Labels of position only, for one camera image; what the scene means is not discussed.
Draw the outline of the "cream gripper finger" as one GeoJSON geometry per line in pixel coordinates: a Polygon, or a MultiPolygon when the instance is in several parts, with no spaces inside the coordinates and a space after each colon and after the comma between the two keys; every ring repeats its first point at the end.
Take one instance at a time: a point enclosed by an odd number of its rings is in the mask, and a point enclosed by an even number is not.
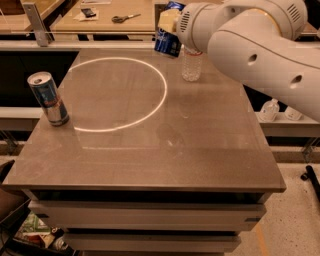
{"type": "Polygon", "coordinates": [[[168,9],[160,14],[158,27],[166,32],[175,33],[178,18],[181,12],[178,9],[168,9]]]}

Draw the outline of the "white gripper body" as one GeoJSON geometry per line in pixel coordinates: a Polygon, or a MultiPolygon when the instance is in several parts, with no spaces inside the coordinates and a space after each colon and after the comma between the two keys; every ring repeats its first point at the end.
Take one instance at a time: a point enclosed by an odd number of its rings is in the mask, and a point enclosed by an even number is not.
{"type": "Polygon", "coordinates": [[[221,4],[190,3],[178,18],[176,30],[180,42],[188,48],[207,52],[209,39],[222,25],[224,18],[221,4]]]}

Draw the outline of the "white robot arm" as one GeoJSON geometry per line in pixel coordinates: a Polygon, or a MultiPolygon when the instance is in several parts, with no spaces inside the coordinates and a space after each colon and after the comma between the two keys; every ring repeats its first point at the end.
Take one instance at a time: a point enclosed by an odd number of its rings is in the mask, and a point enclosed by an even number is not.
{"type": "Polygon", "coordinates": [[[158,27],[224,75],[319,122],[320,50],[297,41],[306,23],[304,0],[223,0],[165,10],[158,27]]]}

